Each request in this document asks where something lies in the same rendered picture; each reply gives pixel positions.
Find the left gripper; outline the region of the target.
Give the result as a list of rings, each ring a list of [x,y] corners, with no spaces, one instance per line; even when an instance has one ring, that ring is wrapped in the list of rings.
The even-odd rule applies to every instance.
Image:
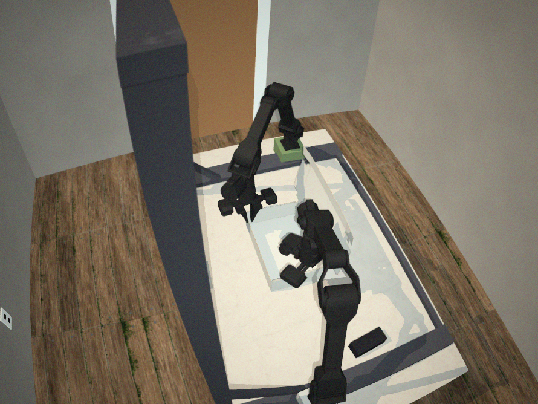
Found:
[[[245,191],[239,196],[238,200],[229,202],[225,199],[218,201],[218,208],[222,216],[231,215],[233,207],[235,207],[236,213],[241,214],[246,223],[248,223],[247,212],[244,206],[250,204],[250,219],[253,222],[256,214],[262,209],[261,201],[266,200],[268,205],[277,203],[277,195],[272,188],[261,190],[261,195],[256,194],[255,183],[252,187],[246,188]]]

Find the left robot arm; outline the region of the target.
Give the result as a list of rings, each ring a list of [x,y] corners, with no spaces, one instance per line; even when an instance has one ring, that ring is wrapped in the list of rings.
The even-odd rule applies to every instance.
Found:
[[[274,110],[278,109],[281,118],[278,129],[284,134],[284,139],[280,140],[284,150],[300,148],[297,141],[303,137],[304,127],[294,117],[291,105],[293,97],[294,89],[291,86],[273,82],[265,88],[247,138],[240,142],[234,151],[228,167],[227,171],[231,172],[232,176],[221,188],[221,195],[225,200],[236,201],[246,188],[254,185],[254,176],[261,163],[261,142]],[[235,164],[240,166],[236,167]]]

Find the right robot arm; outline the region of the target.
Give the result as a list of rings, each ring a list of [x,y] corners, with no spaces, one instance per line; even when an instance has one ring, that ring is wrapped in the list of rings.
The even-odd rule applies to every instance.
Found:
[[[297,223],[304,230],[303,237],[288,234],[281,241],[279,252],[285,256],[292,254],[298,260],[300,250],[297,247],[302,242],[306,252],[320,251],[323,258],[323,272],[317,283],[317,291],[319,307],[326,319],[325,343],[322,365],[314,369],[307,397],[311,404],[338,404],[346,401],[347,381],[341,367],[347,326],[357,314],[361,302],[360,278],[350,265],[348,251],[343,249],[332,229],[334,218],[330,211],[319,210],[313,199],[307,199],[297,207],[297,212]],[[344,268],[352,284],[323,288],[328,269],[337,268]]]

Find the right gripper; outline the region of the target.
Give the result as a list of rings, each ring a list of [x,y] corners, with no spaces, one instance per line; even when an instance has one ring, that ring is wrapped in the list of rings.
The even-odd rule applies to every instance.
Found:
[[[320,251],[317,253],[306,252],[302,248],[301,243],[297,249],[300,250],[299,261],[301,264],[297,268],[292,265],[287,265],[280,273],[280,278],[294,288],[299,288],[307,279],[305,275],[306,270],[309,267],[313,268],[323,259]]]

